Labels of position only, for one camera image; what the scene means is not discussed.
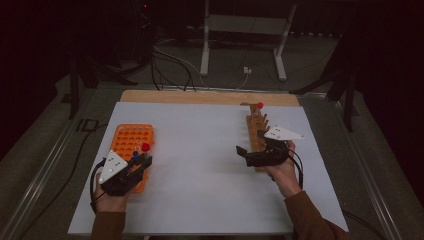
orange pegboard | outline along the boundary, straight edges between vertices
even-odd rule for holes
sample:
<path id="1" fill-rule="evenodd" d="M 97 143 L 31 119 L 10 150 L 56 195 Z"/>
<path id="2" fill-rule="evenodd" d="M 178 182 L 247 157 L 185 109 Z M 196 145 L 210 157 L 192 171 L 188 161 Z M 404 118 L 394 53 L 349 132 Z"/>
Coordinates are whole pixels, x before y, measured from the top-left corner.
<path id="1" fill-rule="evenodd" d="M 154 144 L 153 126 L 151 124 L 120 124 L 116 127 L 110 149 L 125 161 L 129 161 L 133 157 L 134 151 L 139 154 L 144 153 L 142 145 L 146 143 L 150 146 Z M 144 171 L 143 180 L 135 187 L 133 192 L 140 193 L 144 190 L 149 178 L 148 170 Z"/>

white board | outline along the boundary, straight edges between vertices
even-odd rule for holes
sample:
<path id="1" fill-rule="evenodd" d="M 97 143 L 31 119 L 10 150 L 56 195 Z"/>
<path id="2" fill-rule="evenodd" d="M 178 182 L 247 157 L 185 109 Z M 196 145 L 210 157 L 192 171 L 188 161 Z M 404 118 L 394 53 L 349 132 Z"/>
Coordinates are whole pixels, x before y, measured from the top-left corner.
<path id="1" fill-rule="evenodd" d="M 125 233 L 143 235 L 282 234 L 292 232 L 283 197 L 265 173 L 246 167 L 236 145 L 250 151 L 248 106 L 116 104 L 93 163 L 107 156 L 116 126 L 152 124 L 155 144 L 149 180 L 127 206 Z M 304 189 L 322 216 L 347 229 L 333 186 L 302 107 L 264 107 L 268 125 L 302 134 L 296 152 Z M 89 179 L 68 233 L 90 234 Z"/>

red peg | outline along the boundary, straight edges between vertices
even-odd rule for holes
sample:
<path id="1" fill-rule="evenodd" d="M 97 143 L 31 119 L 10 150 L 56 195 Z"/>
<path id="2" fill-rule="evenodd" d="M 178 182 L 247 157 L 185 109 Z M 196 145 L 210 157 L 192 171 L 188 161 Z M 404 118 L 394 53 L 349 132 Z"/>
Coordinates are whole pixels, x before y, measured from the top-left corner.
<path id="1" fill-rule="evenodd" d="M 149 150 L 150 150 L 150 144 L 148 143 L 141 144 L 141 151 L 148 152 Z"/>

dark background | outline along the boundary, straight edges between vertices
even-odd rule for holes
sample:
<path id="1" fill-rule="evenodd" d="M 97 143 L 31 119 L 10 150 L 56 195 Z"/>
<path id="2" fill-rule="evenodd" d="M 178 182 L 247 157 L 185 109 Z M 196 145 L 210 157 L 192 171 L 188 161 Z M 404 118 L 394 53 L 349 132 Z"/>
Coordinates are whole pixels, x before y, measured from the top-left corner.
<path id="1" fill-rule="evenodd" d="M 152 24 L 170 36 L 189 38 L 187 25 L 203 24 L 203 1 L 145 1 Z M 275 1 L 212 1 L 211 12 L 277 17 L 287 3 Z M 119 65 L 128 57 L 134 22 L 130 1 L 24 0 L 2 4 L 0 12 L 0 116 L 3 133 L 0 158 L 56 96 L 55 82 L 69 73 L 69 53 L 77 46 L 99 62 Z M 114 23 L 103 14 L 117 14 Z M 340 39 L 326 71 L 352 70 L 356 89 L 388 140 L 417 196 L 424 202 L 422 182 L 424 97 L 424 4 L 409 1 L 303 1 L 292 31 Z M 122 45 L 115 46 L 116 38 Z"/>

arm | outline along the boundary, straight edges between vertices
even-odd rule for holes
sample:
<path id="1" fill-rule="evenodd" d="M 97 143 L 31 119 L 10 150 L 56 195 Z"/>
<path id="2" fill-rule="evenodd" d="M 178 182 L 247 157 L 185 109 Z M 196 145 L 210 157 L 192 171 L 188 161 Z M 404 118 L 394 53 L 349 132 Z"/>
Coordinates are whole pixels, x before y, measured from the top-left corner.
<path id="1" fill-rule="evenodd" d="M 98 183 L 100 174 L 96 178 L 95 196 L 97 214 L 94 219 L 93 229 L 91 232 L 92 240 L 121 240 L 122 232 L 125 228 L 125 210 L 130 195 L 128 192 L 125 196 L 109 196 L 103 192 Z"/>
<path id="2" fill-rule="evenodd" d="M 292 141 L 288 141 L 288 147 L 293 157 L 296 146 Z M 280 193 L 285 197 L 284 202 L 293 222 L 294 235 L 297 235 L 297 239 L 348 239 L 348 235 L 343 229 L 322 218 L 309 196 L 302 191 L 291 160 L 288 159 L 278 166 L 267 166 L 265 170 L 277 183 Z"/>

